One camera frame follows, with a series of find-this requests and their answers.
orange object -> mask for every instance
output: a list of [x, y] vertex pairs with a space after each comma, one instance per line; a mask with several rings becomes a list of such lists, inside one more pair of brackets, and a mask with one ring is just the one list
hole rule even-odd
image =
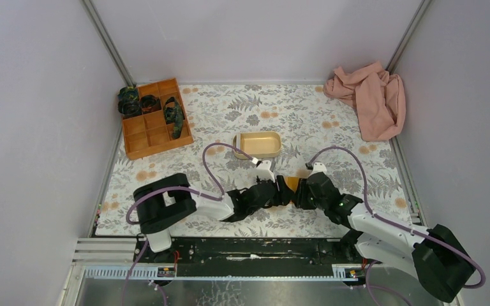
[[172, 78], [140, 86], [138, 87], [138, 92], [140, 99], [143, 96], [152, 94], [160, 98], [162, 105], [164, 105], [166, 100], [174, 97], [176, 103], [179, 103], [183, 110], [183, 129], [178, 139], [172, 139], [174, 124], [166, 124], [163, 110], [123, 119], [123, 138], [128, 158], [138, 159], [194, 142], [176, 79]]

beige container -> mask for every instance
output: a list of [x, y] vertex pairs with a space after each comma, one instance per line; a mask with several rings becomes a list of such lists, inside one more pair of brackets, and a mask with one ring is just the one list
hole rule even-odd
[[[281, 136], [277, 132], [241, 133], [234, 137], [234, 146], [256, 158], [279, 156], [283, 149]], [[234, 151], [239, 159], [247, 159], [245, 155]]]

red wire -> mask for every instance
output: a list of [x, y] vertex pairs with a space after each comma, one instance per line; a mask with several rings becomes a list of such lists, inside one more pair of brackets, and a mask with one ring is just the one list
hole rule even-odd
[[179, 251], [174, 251], [174, 276], [177, 276], [177, 261], [179, 260]]

metal floor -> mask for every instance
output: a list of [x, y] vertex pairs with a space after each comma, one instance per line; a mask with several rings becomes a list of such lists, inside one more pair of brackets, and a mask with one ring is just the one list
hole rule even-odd
[[[396, 290], [405, 295], [413, 306], [443, 305], [404, 272], [383, 267], [373, 269], [373, 284]], [[86, 278], [77, 305], [121, 306], [123, 284], [123, 280]], [[375, 305], [366, 289], [350, 290], [342, 282], [175, 280], [164, 286], [164, 290], [168, 306]], [[406, 305], [398, 297], [382, 291], [375, 290], [375, 296], [384, 306]], [[133, 280], [127, 284], [124, 304], [163, 305], [163, 299], [160, 291], [148, 286], [147, 280]]]

table surface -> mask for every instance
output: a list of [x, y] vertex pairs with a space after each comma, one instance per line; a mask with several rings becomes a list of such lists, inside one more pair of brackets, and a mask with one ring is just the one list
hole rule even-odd
[[[307, 177], [305, 162], [319, 150], [339, 145], [362, 162], [371, 206], [410, 223], [410, 213], [395, 155], [389, 142], [364, 142], [356, 113], [342, 102], [327, 98], [318, 85], [187, 85], [180, 86], [194, 143], [131, 161], [123, 139], [107, 188], [94, 234], [136, 235], [125, 214], [138, 187], [183, 172], [195, 186], [218, 192], [202, 166], [202, 151], [212, 142], [231, 143], [241, 132], [276, 131], [283, 150], [274, 158], [276, 175]], [[329, 150], [323, 162], [328, 176], [341, 193], [363, 198], [363, 180], [356, 162], [346, 152]], [[207, 152], [210, 170], [225, 190], [255, 183], [251, 163], [234, 157], [229, 149]], [[131, 217], [136, 219], [135, 212]], [[317, 237], [338, 238], [346, 233], [320, 210], [299, 210], [289, 204], [259, 210], [247, 219], [226, 223], [191, 215], [170, 228], [172, 236], [185, 237]]]

